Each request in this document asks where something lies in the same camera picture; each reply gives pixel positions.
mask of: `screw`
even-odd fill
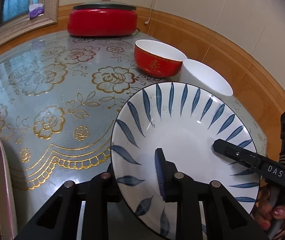
[[[108,172],[103,172],[100,176],[101,176],[103,179],[108,179],[108,178],[110,178],[110,173],[108,173]]]
[[[175,178],[176,179],[182,179],[184,177],[184,174],[183,173],[181,173],[181,172],[176,172],[175,173]]]
[[[211,182],[211,185],[212,185],[213,187],[220,187],[220,186],[221,186],[220,182],[217,181],[217,180],[212,181],[212,182]]]
[[[67,180],[63,185],[65,187],[72,187],[75,183],[72,180]]]

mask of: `black lid rim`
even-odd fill
[[[118,10],[127,10],[135,11],[136,6],[126,5],[126,4],[80,4],[75,5],[73,10],[83,10],[83,9],[118,9]]]

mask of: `red hot pot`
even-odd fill
[[[74,36],[125,36],[137,28],[136,7],[101,0],[73,7],[67,31]]]

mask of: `plate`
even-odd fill
[[[169,239],[176,235],[176,203],[165,203],[159,192],[155,149],[163,149],[194,180],[220,181],[250,213],[260,177],[216,154],[218,139],[256,152],[244,124],[221,100],[184,83],[159,83],[140,90],[123,106],[111,138],[111,161],[118,186],[129,208],[150,229]],[[203,231],[206,231],[202,214]]]
[[[3,239],[12,240],[17,235],[17,219],[13,200],[9,166],[0,140],[0,233]]]

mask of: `hand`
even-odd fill
[[[268,202],[270,190],[268,186],[262,188],[262,193],[259,199],[259,205],[255,214],[255,221],[261,226],[263,230],[268,230],[270,227],[270,221],[272,219],[284,220],[281,230],[285,228],[285,205],[277,206],[272,208]],[[285,235],[285,230],[276,236],[280,238]]]

